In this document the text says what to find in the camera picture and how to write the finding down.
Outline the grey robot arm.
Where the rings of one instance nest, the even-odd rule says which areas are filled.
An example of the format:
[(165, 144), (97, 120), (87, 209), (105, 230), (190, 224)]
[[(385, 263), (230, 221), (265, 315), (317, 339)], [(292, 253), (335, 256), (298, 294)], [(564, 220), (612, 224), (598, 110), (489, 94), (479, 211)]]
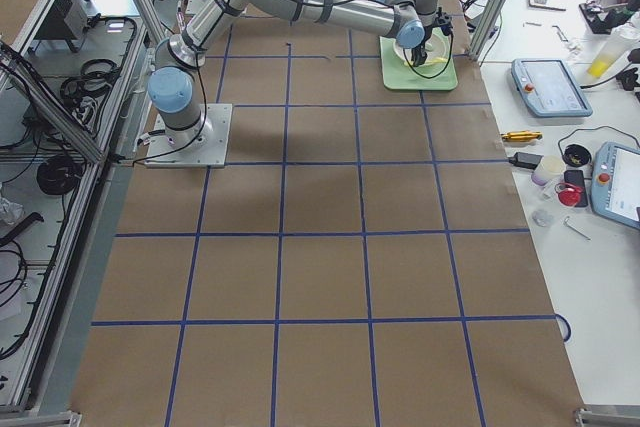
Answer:
[(155, 52), (148, 95), (164, 123), (169, 150), (188, 150), (206, 138), (206, 113), (193, 97), (195, 76), (210, 45), (247, 6), (290, 21), (329, 24), (390, 38), (411, 53), (414, 66), (427, 58), (434, 30), (450, 35), (451, 20), (439, 0), (203, 0), (202, 9)]

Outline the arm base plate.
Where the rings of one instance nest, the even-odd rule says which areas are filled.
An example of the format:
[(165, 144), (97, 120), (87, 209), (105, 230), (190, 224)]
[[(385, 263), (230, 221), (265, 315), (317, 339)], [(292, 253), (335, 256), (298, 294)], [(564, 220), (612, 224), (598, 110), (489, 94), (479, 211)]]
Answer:
[(150, 168), (224, 168), (228, 152), (233, 105), (208, 103), (199, 105), (200, 123), (184, 131), (165, 126), (157, 114), (143, 164)]

